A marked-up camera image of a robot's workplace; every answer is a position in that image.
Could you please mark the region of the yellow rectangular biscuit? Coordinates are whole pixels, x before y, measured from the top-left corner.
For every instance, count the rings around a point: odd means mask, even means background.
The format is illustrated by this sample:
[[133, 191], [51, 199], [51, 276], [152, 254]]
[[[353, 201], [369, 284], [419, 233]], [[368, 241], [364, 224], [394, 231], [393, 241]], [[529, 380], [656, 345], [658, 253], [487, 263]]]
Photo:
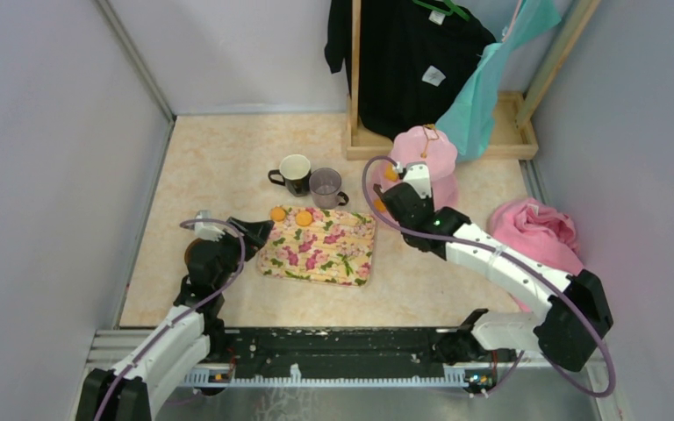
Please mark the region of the yellow rectangular biscuit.
[[392, 165], [388, 165], [384, 170], [384, 179], [388, 182], [397, 182], [399, 174]]

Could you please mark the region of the orange flower-shaped cookie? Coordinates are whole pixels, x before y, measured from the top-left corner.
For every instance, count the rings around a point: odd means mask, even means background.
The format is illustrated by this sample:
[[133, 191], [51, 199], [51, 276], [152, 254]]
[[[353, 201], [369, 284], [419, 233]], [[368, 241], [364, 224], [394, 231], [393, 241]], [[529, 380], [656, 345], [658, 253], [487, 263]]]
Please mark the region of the orange flower-shaped cookie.
[[381, 199], [375, 199], [373, 205], [379, 212], [386, 212], [386, 207]]

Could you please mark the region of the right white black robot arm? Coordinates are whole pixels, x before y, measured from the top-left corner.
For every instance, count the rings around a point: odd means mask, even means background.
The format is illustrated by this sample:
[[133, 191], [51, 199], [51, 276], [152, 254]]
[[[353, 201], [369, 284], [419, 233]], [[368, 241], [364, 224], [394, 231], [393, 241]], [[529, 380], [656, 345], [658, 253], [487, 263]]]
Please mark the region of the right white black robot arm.
[[479, 310], [459, 338], [464, 358], [481, 361], [492, 350], [510, 348], [540, 353], [571, 372], [580, 371], [595, 353], [613, 364], [605, 343], [613, 315], [593, 272], [583, 269], [574, 275], [530, 259], [460, 211], [435, 209], [432, 198], [421, 197], [408, 183], [372, 189], [406, 244], [478, 272], [527, 306], [526, 312]]

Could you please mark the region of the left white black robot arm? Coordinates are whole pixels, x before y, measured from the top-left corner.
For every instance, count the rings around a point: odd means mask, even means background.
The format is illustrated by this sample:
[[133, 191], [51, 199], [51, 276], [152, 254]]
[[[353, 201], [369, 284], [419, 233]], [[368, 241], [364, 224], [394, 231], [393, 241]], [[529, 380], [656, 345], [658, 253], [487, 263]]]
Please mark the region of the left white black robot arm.
[[230, 351], [219, 312], [224, 291], [265, 247], [274, 222], [225, 221], [201, 210], [180, 226], [194, 232], [183, 261], [187, 274], [167, 316], [124, 359], [85, 377], [76, 419], [152, 420], [201, 361]]

